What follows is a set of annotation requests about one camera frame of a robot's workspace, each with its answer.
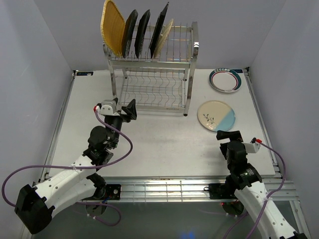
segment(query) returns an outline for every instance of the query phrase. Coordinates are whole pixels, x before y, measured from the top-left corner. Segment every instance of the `wall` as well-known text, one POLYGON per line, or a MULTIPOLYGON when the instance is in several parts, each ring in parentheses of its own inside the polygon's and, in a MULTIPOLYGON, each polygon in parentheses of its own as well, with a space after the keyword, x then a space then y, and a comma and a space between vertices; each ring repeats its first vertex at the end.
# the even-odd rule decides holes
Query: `wall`
MULTIPOLYGON (((168 0, 114 0, 125 19, 151 10, 153 25, 168 0)), ((100 22, 104 0, 35 0, 73 70, 106 69, 100 22)), ((285 0, 171 0, 166 21, 198 21, 198 68, 250 66, 285 0)))
MULTIPOLYGON (((33 0, 0 1, 0 182, 19 167, 43 164, 71 70, 33 0)), ((40 170, 14 176, 6 194, 16 202, 21 187, 40 170)), ((19 238, 22 222, 0 199, 0 238, 19 238)))
POLYGON ((274 147, 287 162, 313 238, 319 238, 319 1, 287 1, 251 67, 274 147))

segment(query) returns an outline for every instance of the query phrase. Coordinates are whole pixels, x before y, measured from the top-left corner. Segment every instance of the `plate with patterned rim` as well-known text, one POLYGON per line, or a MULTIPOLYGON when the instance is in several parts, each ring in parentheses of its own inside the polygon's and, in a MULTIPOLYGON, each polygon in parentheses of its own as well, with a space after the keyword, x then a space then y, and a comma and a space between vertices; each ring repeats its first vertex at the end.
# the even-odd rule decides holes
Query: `plate with patterned rim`
POLYGON ((197 111, 199 122, 208 130, 230 130, 236 120, 234 110, 222 101, 207 101, 197 111))
POLYGON ((241 87, 240 76, 231 69, 218 68, 209 75, 209 82, 212 87, 220 92, 232 93, 241 87))

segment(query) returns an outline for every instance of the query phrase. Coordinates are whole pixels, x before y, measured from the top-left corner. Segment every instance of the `plate rim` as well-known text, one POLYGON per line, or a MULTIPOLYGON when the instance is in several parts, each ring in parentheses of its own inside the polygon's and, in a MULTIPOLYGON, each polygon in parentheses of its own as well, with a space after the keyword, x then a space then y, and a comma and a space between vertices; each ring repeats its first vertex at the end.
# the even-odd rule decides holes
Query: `plate rim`
POLYGON ((199 123, 200 123, 205 129, 207 129, 207 130, 209 130, 209 131, 211 131, 211 132, 217 132, 217 130, 212 130, 212 129, 210 129, 210 128, 205 127, 205 126, 200 122, 200 120, 199 120, 199 115, 198 115, 199 109, 200 109, 204 104, 206 104, 206 103, 208 103, 208 102, 220 102, 220 103, 222 103, 222 104, 228 106, 228 107, 234 112, 234 118, 235 118, 235 120, 234 120, 233 124, 230 126, 230 128, 225 129, 225 131, 230 130, 230 129, 234 126, 234 124, 235 124, 235 122, 236 122, 236 113, 235 113, 234 109, 231 108, 231 106, 230 106, 229 104, 227 104, 226 102, 223 102, 223 101, 210 100, 210 101, 206 101, 206 102, 202 103, 202 104, 198 107, 198 110, 197 110, 197 119, 198 119, 199 123))
POLYGON ((237 72, 235 72, 232 69, 228 69, 228 68, 217 68, 215 70, 213 70, 210 74, 209 74, 209 83, 212 86, 212 88, 214 88, 215 90, 219 91, 219 92, 223 92, 223 93, 233 93, 236 92, 240 89, 241 87, 241 77, 237 74, 237 72), (231 90, 222 90, 220 88, 218 88, 217 86, 214 85, 212 77, 215 73, 217 72, 227 72, 227 73, 231 73, 233 76, 235 76, 235 78, 237 79, 238 85, 236 86, 236 89, 231 89, 231 90))

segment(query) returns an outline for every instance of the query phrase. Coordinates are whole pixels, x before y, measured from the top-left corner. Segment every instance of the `woven plate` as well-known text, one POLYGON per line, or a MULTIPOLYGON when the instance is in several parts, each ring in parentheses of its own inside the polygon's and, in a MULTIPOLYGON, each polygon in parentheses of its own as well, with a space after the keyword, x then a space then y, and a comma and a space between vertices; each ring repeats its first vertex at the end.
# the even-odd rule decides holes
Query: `woven plate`
POLYGON ((125 21, 118 8, 111 0, 106 0, 101 19, 101 35, 105 44, 113 53, 122 56, 122 39, 125 21))
POLYGON ((164 43, 168 37, 169 31, 171 27, 173 26, 173 22, 174 22, 174 19, 171 19, 169 23, 163 28, 163 31, 161 32, 161 35, 159 36, 158 44, 154 51, 154 58, 156 58, 160 54, 160 51, 163 48, 164 43))

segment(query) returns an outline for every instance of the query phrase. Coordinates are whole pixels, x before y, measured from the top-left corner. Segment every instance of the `dish rack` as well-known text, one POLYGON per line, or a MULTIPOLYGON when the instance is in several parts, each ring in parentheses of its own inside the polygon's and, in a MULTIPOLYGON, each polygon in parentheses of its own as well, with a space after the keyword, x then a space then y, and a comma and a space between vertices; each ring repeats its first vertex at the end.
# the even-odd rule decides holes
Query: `dish rack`
POLYGON ((140 57, 135 56, 135 26, 130 53, 117 57, 103 43, 111 74, 113 98, 118 98, 118 110, 136 99, 137 109, 183 112, 187 116, 199 40, 197 22, 191 26, 172 26, 168 38, 156 58, 151 58, 149 44, 155 26, 148 26, 140 57), (123 71, 123 85, 118 97, 115 69, 123 71))

